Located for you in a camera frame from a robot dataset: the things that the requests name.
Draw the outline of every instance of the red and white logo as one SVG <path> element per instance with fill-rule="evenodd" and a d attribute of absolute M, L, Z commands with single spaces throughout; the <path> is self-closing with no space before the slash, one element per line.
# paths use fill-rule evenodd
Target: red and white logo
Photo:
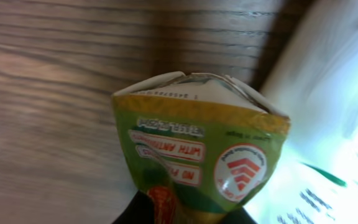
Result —
<path fill-rule="evenodd" d="M 266 157 L 259 147 L 236 144 L 226 149 L 215 165 L 214 179 L 226 199 L 239 202 L 264 178 Z"/>

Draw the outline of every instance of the white plastic bag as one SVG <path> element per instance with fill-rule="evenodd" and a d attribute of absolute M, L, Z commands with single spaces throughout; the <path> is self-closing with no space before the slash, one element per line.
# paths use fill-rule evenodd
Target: white plastic bag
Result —
<path fill-rule="evenodd" d="M 358 223 L 358 0 L 317 2 L 262 94 L 291 131 L 247 211 L 263 224 Z"/>

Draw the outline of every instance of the chevron symbol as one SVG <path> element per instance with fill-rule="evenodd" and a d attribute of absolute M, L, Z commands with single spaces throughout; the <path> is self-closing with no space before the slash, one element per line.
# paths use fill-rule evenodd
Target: chevron symbol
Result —
<path fill-rule="evenodd" d="M 229 162 L 227 166 L 232 169 L 231 174 L 234 175 L 234 181 L 237 183 L 237 188 L 241 191 L 250 182 L 260 167 L 249 159 L 239 159 Z"/>

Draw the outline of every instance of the green package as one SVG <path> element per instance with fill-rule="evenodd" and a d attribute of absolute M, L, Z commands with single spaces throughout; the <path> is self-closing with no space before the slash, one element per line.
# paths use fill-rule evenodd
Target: green package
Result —
<path fill-rule="evenodd" d="M 231 77 L 181 72 L 112 96 L 121 147 L 155 223 L 218 223 L 268 181 L 289 119 Z"/>

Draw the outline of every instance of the wood grain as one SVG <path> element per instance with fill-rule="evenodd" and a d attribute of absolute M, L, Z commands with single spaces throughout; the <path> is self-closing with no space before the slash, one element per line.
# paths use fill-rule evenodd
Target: wood grain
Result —
<path fill-rule="evenodd" d="M 0 223 L 111 223 L 136 191 L 112 92 L 159 73 L 257 86 L 310 0 L 0 0 Z"/>

